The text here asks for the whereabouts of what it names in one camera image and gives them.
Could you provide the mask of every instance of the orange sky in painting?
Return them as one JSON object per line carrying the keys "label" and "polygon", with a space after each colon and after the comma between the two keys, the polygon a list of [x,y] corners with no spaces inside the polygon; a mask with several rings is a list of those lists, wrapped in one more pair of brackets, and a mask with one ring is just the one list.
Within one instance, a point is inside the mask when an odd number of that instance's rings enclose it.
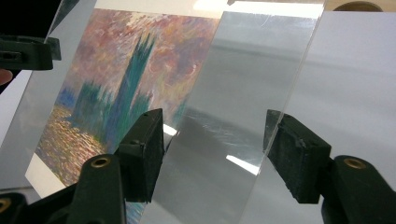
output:
{"label": "orange sky in painting", "polygon": [[78,46],[64,87],[78,92],[93,80],[116,92],[141,35],[155,38],[138,91],[151,107],[174,111],[190,93],[219,20],[95,9]]}

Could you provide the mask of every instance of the painting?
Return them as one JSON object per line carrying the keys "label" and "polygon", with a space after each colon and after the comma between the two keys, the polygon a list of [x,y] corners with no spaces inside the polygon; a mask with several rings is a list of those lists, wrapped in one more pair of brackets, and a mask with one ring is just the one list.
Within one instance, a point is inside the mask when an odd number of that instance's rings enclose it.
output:
{"label": "painting", "polygon": [[[218,24],[95,9],[35,154],[69,186],[85,160],[114,152],[144,112],[162,108],[164,124],[176,128]],[[142,205],[127,208],[137,222]]]}

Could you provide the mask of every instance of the monet painting print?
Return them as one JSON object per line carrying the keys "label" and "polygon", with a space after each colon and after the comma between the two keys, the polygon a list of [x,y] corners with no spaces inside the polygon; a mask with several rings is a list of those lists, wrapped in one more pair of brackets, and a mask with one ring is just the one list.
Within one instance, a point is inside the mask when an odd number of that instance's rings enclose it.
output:
{"label": "monet painting print", "polygon": [[95,9],[35,154],[66,186],[144,112],[176,127],[219,20]]}

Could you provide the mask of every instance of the transparent acrylic sheet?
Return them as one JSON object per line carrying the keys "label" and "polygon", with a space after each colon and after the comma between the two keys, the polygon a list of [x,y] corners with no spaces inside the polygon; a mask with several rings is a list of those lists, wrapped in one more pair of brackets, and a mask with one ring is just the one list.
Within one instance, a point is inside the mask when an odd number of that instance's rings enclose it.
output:
{"label": "transparent acrylic sheet", "polygon": [[[163,108],[163,125],[176,127],[218,23],[212,18],[96,8],[34,161],[42,160],[67,186],[78,180],[80,166],[89,157],[114,152],[147,110]],[[47,186],[44,180],[31,176],[35,169],[32,162],[28,179],[45,195],[40,187]]]}
{"label": "transparent acrylic sheet", "polygon": [[223,13],[142,223],[239,223],[267,147],[266,110],[287,104],[322,3],[306,7],[313,16]]}
{"label": "transparent acrylic sheet", "polygon": [[[206,1],[194,6],[196,11],[219,15],[226,8],[225,2],[221,3],[220,9]],[[81,9],[86,10],[82,13],[85,20],[76,20],[76,15],[71,15],[82,5],[86,7]],[[244,161],[258,173],[266,109],[283,110],[287,103],[322,3],[313,4],[314,14],[309,15],[299,8],[311,7],[309,4],[235,2],[233,6],[233,12],[226,12],[220,22],[142,223],[163,222],[165,217],[172,223],[238,223],[242,215],[256,176],[232,161]],[[288,10],[278,12],[279,6]],[[241,12],[235,12],[236,7],[242,8]],[[69,43],[62,48],[65,58],[52,71],[34,72],[2,145],[1,152],[3,148],[23,148],[26,153],[12,160],[21,162],[14,165],[21,186],[28,184],[22,176],[73,58],[86,24],[83,21],[91,11],[92,5],[79,2],[67,17],[73,20],[62,21],[60,27],[70,22],[70,27],[78,24],[81,30],[74,26],[73,32],[65,27],[54,30],[54,36],[58,31],[62,33],[59,38]]]}
{"label": "transparent acrylic sheet", "polygon": [[[50,71],[33,72],[0,149],[0,189],[21,188],[29,202],[39,197],[25,173],[94,5],[94,0],[81,1],[56,28],[52,24],[49,36],[60,40],[63,59],[53,61]],[[60,9],[67,6],[64,0]]]}

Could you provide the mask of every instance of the tower in painting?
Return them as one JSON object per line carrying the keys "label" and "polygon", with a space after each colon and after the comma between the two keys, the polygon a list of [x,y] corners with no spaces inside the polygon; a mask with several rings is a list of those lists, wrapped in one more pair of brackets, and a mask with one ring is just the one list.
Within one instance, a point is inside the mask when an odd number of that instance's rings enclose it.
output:
{"label": "tower in painting", "polygon": [[119,92],[106,119],[105,133],[109,151],[115,150],[115,146],[133,125],[133,118],[130,116],[131,103],[153,47],[154,40],[150,35],[140,36],[134,47],[134,52],[122,78]]}

